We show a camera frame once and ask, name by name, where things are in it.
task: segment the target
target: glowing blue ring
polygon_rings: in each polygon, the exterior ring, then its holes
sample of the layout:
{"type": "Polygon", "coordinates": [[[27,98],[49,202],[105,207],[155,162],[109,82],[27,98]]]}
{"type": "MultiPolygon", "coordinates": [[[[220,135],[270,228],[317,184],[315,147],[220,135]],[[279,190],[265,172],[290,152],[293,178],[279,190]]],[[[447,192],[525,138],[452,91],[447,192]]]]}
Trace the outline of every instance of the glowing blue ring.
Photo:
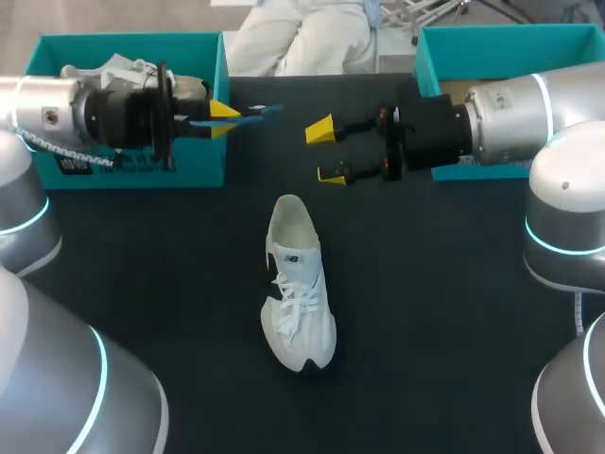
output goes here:
{"type": "Polygon", "coordinates": [[[546,109],[546,143],[550,139],[552,139],[552,135],[554,132],[553,118],[552,118],[552,103],[550,102],[550,95],[548,94],[548,89],[546,88],[545,80],[542,79],[542,76],[539,74],[532,74],[532,76],[540,85],[540,91],[542,92],[542,98],[544,99],[544,108],[546,109]]]}
{"type": "Polygon", "coordinates": [[[7,230],[0,230],[0,236],[16,234],[17,232],[21,232],[22,230],[26,229],[31,224],[35,223],[38,219],[40,219],[42,216],[44,216],[44,213],[46,213],[48,211],[49,205],[50,205],[50,200],[48,198],[46,198],[46,203],[44,204],[42,210],[40,210],[40,213],[38,213],[36,216],[34,216],[28,222],[24,222],[23,224],[18,225],[17,227],[12,227],[11,229],[7,229],[7,230]]]}
{"type": "Polygon", "coordinates": [[[91,408],[90,414],[88,415],[88,419],[86,420],[86,423],[84,423],[84,427],[82,428],[78,437],[72,444],[72,447],[70,447],[67,451],[67,454],[76,454],[84,444],[84,441],[86,440],[86,437],[88,437],[88,434],[91,432],[91,429],[95,424],[98,413],[101,410],[101,403],[103,402],[103,397],[105,396],[105,389],[107,388],[107,352],[105,351],[105,345],[103,344],[103,340],[101,339],[101,337],[98,335],[94,328],[90,328],[93,330],[93,334],[96,337],[96,341],[98,343],[98,350],[101,354],[101,379],[99,380],[95,402],[93,404],[93,407],[91,408]]]}
{"type": "Polygon", "coordinates": [[[603,318],[603,315],[596,319],[588,332],[586,333],[586,339],[584,340],[584,348],[582,349],[582,360],[584,362],[584,374],[586,375],[586,382],[588,383],[588,389],[590,390],[590,394],[595,399],[596,406],[601,411],[603,417],[605,417],[605,404],[603,404],[603,400],[601,396],[598,394],[598,389],[596,388],[595,380],[593,379],[593,373],[590,369],[590,360],[588,359],[588,347],[590,345],[590,339],[593,336],[593,330],[595,329],[596,324],[603,318]]]}
{"type": "Polygon", "coordinates": [[[601,253],[601,252],[605,251],[605,246],[602,246],[597,249],[592,249],[590,251],[567,251],[566,249],[555,248],[554,246],[551,246],[548,243],[544,243],[540,238],[538,238],[536,235],[534,235],[533,232],[531,232],[531,229],[529,228],[529,224],[527,223],[527,218],[526,218],[526,229],[527,229],[527,232],[529,233],[529,236],[531,236],[536,243],[538,243],[543,248],[547,248],[548,250],[552,251],[553,253],[563,253],[565,255],[591,255],[593,253],[601,253]]]}

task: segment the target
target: cable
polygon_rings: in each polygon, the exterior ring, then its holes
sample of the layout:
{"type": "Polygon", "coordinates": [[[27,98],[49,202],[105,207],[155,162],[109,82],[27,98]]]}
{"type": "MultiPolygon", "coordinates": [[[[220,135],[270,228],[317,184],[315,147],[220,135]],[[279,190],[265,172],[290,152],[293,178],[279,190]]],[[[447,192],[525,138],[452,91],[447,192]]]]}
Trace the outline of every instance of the cable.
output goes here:
{"type": "Polygon", "coordinates": [[[584,321],[582,320],[582,292],[577,291],[574,295],[574,314],[576,318],[576,335],[584,332],[584,321]]]}
{"type": "Polygon", "coordinates": [[[26,130],[22,130],[21,128],[14,128],[11,125],[7,125],[7,131],[11,132],[15,135],[21,137],[24,141],[27,140],[32,144],[37,145],[47,151],[50,151],[55,154],[59,154],[59,156],[63,156],[66,158],[76,159],[78,161],[83,161],[85,163],[94,164],[97,166],[105,166],[105,167],[116,167],[119,166],[119,159],[107,159],[107,158],[99,158],[97,156],[92,156],[86,153],[80,153],[79,151],[73,151],[71,149],[59,147],[58,145],[52,144],[47,140],[42,139],[42,137],[38,137],[31,132],[26,130]]]}

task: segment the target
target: shoe tongue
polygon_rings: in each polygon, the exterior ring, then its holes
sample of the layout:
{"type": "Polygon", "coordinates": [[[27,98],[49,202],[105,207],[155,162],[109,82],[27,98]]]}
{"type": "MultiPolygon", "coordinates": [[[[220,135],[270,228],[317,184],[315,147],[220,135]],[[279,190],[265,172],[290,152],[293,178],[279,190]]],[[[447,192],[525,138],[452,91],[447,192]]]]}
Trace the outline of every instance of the shoe tongue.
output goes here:
{"type": "Polygon", "coordinates": [[[275,243],[275,264],[288,281],[313,284],[320,272],[320,248],[291,249],[275,243]]]}

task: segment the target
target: white sneaker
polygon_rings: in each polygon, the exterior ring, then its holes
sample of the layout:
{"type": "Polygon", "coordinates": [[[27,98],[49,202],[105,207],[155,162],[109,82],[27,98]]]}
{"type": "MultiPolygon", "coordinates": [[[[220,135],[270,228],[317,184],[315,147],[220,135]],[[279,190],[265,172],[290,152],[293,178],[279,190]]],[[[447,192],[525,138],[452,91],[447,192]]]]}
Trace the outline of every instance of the white sneaker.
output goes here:
{"type": "Polygon", "coordinates": [[[320,240],[303,201],[277,200],[268,226],[269,296],[261,323],[273,353],[294,372],[328,365],[337,326],[328,306],[320,240]]]}

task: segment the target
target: shoe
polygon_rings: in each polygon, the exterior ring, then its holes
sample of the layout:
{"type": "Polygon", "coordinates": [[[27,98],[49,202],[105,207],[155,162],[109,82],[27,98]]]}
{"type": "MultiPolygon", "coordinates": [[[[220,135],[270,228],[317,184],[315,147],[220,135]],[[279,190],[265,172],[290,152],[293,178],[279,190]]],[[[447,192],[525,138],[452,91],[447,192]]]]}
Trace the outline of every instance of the shoe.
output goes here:
{"type": "MultiPolygon", "coordinates": [[[[103,66],[96,69],[77,69],[67,64],[60,70],[60,77],[82,79],[84,83],[97,89],[132,90],[157,87],[158,80],[154,77],[157,71],[155,64],[141,59],[132,61],[119,54],[113,54],[103,66]]],[[[170,70],[167,70],[166,74],[172,82],[173,96],[177,99],[207,99],[209,90],[203,80],[190,76],[175,76],[170,70]]]]}
{"type": "Polygon", "coordinates": [[[337,327],[328,306],[320,240],[296,196],[277,200],[266,246],[269,296],[261,310],[268,344],[285,367],[323,369],[337,345],[337,327]]]}

